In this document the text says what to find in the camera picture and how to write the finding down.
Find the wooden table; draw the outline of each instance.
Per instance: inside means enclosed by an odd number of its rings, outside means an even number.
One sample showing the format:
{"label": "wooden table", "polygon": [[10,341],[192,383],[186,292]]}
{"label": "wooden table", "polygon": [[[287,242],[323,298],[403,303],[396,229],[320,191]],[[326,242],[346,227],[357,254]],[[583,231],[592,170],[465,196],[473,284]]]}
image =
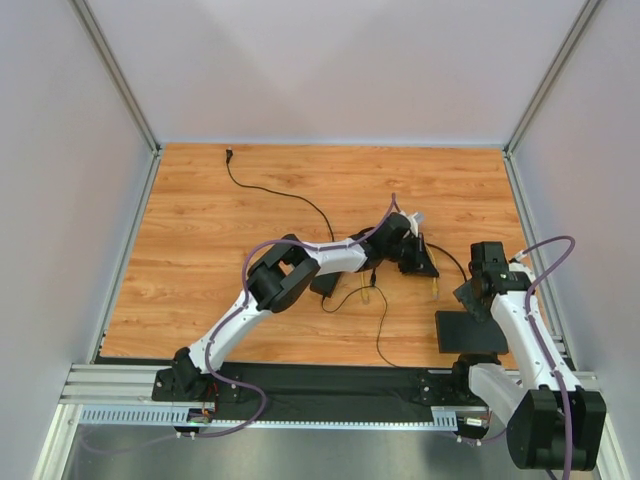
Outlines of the wooden table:
{"label": "wooden table", "polygon": [[[234,185],[225,148],[166,148],[103,356],[172,357],[231,306],[243,259],[257,243],[287,233],[329,241],[324,220],[306,203]],[[336,239],[375,225],[396,192],[402,209],[424,212],[427,241],[465,267],[473,242],[502,241],[507,255],[525,244],[499,150],[243,145],[234,152],[239,181],[309,198],[330,219]],[[434,255],[439,300],[431,279],[403,276],[388,262],[378,269],[377,285],[389,301],[380,348],[398,365],[447,367],[456,358],[438,352],[434,313],[462,310],[451,293],[462,277],[448,258]],[[360,285],[359,274],[344,275],[327,308]],[[368,292],[368,305],[356,294],[327,314],[320,297],[306,291],[255,328],[229,359],[383,365],[375,344],[383,304]]]}

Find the wooden tabletop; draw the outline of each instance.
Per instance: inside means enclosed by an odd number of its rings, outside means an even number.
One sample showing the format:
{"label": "wooden tabletop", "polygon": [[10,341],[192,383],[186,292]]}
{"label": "wooden tabletop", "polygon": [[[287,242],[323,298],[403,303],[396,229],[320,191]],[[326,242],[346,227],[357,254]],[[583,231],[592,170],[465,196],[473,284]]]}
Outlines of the wooden tabletop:
{"label": "wooden tabletop", "polygon": [[[225,167],[226,145],[171,144],[164,153],[133,250],[103,356],[168,358],[200,338],[231,306],[241,289],[240,268],[249,250],[295,233],[330,240],[320,214],[306,203],[240,188]],[[337,240],[373,226],[391,193],[400,207],[420,211],[428,242],[451,252],[463,266],[469,245],[504,243],[507,255],[524,238],[501,152],[492,149],[327,146],[233,147],[231,168],[243,183],[303,195],[331,221]],[[389,302],[380,349],[398,365],[448,367],[455,355],[438,352],[434,314],[462,310],[451,293],[462,276],[434,251],[439,299],[431,279],[403,276],[385,262],[377,285]],[[326,307],[361,285],[345,274]],[[383,365],[376,335],[383,311],[378,293],[368,304],[353,295],[335,314],[306,291],[284,313],[255,328],[230,360]],[[505,365],[514,367],[507,356]]]}

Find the white panel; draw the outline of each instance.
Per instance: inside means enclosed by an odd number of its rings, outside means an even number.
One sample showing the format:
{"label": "white panel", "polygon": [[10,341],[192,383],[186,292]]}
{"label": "white panel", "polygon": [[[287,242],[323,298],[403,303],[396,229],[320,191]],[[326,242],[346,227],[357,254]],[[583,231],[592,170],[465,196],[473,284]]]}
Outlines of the white panel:
{"label": "white panel", "polygon": [[163,141],[503,144],[582,0],[91,0]]}
{"label": "white panel", "polygon": [[0,449],[30,478],[150,154],[66,0],[0,10]]}
{"label": "white panel", "polygon": [[560,309],[577,364],[598,374],[632,478],[640,475],[639,24],[640,3],[604,2],[516,153],[537,237],[576,237],[553,275]]}

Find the metal frame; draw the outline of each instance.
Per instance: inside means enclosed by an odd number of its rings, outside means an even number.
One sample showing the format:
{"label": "metal frame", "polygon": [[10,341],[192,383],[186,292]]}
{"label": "metal frame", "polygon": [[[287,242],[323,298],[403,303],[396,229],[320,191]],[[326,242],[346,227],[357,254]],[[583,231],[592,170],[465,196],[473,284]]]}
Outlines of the metal frame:
{"label": "metal frame", "polygon": [[[127,107],[136,127],[145,139],[147,146],[152,153],[152,160],[149,165],[147,178],[142,188],[140,199],[132,219],[132,226],[123,247],[120,261],[114,273],[110,293],[105,301],[102,312],[102,322],[94,336],[93,348],[89,362],[93,362],[103,341],[104,333],[109,325],[113,309],[122,281],[126,272],[129,259],[135,244],[144,212],[146,209],[152,186],[157,174],[158,166],[161,159],[161,147],[153,134],[153,131],[145,118],[135,96],[133,95],[119,65],[111,51],[108,42],[99,26],[99,23],[89,7],[87,0],[69,0],[74,12],[77,14],[81,24],[85,28],[98,56],[100,57],[107,73],[112,79],[114,86],[118,90],[125,106]],[[549,96],[557,79],[561,75],[564,67],[569,61],[571,54],[575,50],[578,42],[584,35],[587,27],[593,19],[598,8],[602,4],[602,0],[585,0],[578,16],[571,26],[567,36],[565,37],[555,58],[545,73],[540,85],[533,95],[527,109],[520,118],[511,138],[504,145],[504,160],[507,175],[511,184],[512,193],[516,203],[517,211],[522,224],[525,239],[528,244],[536,241],[536,229],[531,218],[528,208],[526,196],[522,190],[522,184],[519,178],[517,163],[515,162],[515,152],[520,145],[522,139],[527,133],[528,128],[539,112],[544,101]],[[539,252],[532,253],[532,260],[536,273],[540,273],[543,269],[544,261]],[[565,348],[562,343],[563,322],[562,316],[559,314],[556,304],[556,291],[553,284],[545,283],[541,286],[542,299],[546,306],[546,311],[551,322],[551,328],[555,333],[554,340],[559,347],[561,353]],[[567,353],[572,351],[570,339],[564,338],[569,343],[566,345]],[[177,409],[184,410],[191,406],[201,407],[202,404],[168,404],[163,405],[157,402],[151,403],[150,395],[153,388],[155,372],[158,366],[152,365],[74,365],[72,366],[69,377],[65,383],[60,403],[56,410],[51,428],[47,435],[47,439],[41,452],[40,460],[36,467],[34,478],[37,479],[59,479],[61,478],[67,458],[71,453],[72,441],[76,433],[78,424],[92,423],[96,415],[102,415],[102,418],[109,418],[110,422],[124,422],[131,424],[132,420],[128,413],[139,413],[140,415],[134,422],[140,424],[149,424],[149,422],[158,421],[160,418],[154,415],[145,415],[144,412],[169,412],[171,417],[176,413]],[[517,377],[518,372],[509,372],[510,375]],[[576,376],[583,385],[589,389],[598,389],[595,375],[591,372],[576,372]],[[446,416],[451,413],[473,414],[478,411],[484,411],[484,407],[468,407],[466,409],[457,408],[447,409],[440,407],[434,408],[434,412],[438,411]],[[272,422],[263,422],[266,427],[286,426],[291,428],[295,425],[273,425]],[[318,428],[318,425],[299,425],[302,428]],[[344,428],[363,428],[371,427],[363,425],[345,425]],[[598,458],[598,470],[603,478],[630,478],[624,459],[620,455],[619,445],[609,418],[605,424],[605,431],[602,438],[601,454]]]}

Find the black cable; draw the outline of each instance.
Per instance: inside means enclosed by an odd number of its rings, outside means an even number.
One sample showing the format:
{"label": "black cable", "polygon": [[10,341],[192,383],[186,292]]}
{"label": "black cable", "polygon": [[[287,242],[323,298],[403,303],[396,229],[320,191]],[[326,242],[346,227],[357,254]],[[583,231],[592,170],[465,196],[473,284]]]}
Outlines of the black cable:
{"label": "black cable", "polygon": [[323,297],[322,298],[322,302],[320,303],[320,305],[322,306],[322,310],[324,310],[327,313],[335,313],[335,312],[337,312],[338,310],[340,310],[342,308],[342,306],[349,299],[349,297],[351,297],[351,295],[354,295],[355,293],[358,293],[360,290],[364,290],[365,288],[373,288],[373,289],[377,290],[378,293],[380,294],[380,296],[382,297],[382,300],[384,301],[384,311],[382,312],[382,316],[380,317],[380,324],[378,326],[378,335],[376,336],[376,350],[378,351],[378,355],[388,365],[390,365],[392,367],[395,367],[395,368],[401,368],[400,365],[396,365],[395,363],[392,363],[389,360],[387,360],[387,357],[385,357],[383,355],[382,351],[380,350],[380,336],[382,335],[382,325],[384,324],[384,319],[387,317],[387,310],[389,309],[389,302],[387,301],[387,297],[385,297],[384,293],[382,293],[382,290],[380,290],[379,287],[377,287],[375,285],[365,285],[364,287],[358,287],[355,290],[352,290],[351,292],[349,292],[347,294],[347,296],[342,299],[342,301],[340,302],[340,305],[338,305],[333,310],[327,310],[325,308],[324,301],[326,300],[327,297]]}
{"label": "black cable", "polygon": [[307,202],[320,215],[322,215],[322,218],[324,218],[324,221],[327,223],[327,228],[329,229],[329,234],[331,235],[331,241],[335,242],[336,239],[335,239],[335,237],[333,235],[333,229],[331,228],[331,223],[329,223],[329,219],[324,214],[324,212],[322,210],[320,210],[320,208],[318,208],[311,200],[307,200],[306,198],[301,197],[300,195],[293,195],[292,193],[277,192],[275,190],[271,190],[270,188],[260,187],[258,185],[245,185],[243,183],[238,182],[235,179],[235,177],[233,176],[233,174],[231,173],[231,167],[229,166],[229,163],[231,163],[231,157],[233,157],[233,150],[227,149],[227,172],[229,173],[229,177],[231,177],[231,180],[233,181],[233,183],[235,183],[236,185],[238,185],[239,187],[242,187],[242,188],[252,188],[254,190],[262,190],[264,192],[273,193],[274,195],[281,195],[283,197],[289,197],[289,198],[297,198],[298,200],[302,200],[303,202]]}
{"label": "black cable", "polygon": [[462,274],[462,278],[464,278],[464,281],[466,283],[467,281],[467,274],[464,271],[464,268],[462,267],[462,265],[460,265],[460,262],[458,260],[456,260],[456,257],[454,257],[453,255],[451,255],[449,252],[447,252],[444,248],[439,247],[438,245],[434,245],[433,243],[427,243],[427,246],[429,248],[435,248],[436,250],[438,250],[439,252],[444,253],[447,257],[449,257],[451,260],[453,260],[453,263],[456,264],[456,266],[458,267],[458,270],[460,270],[460,273]]}

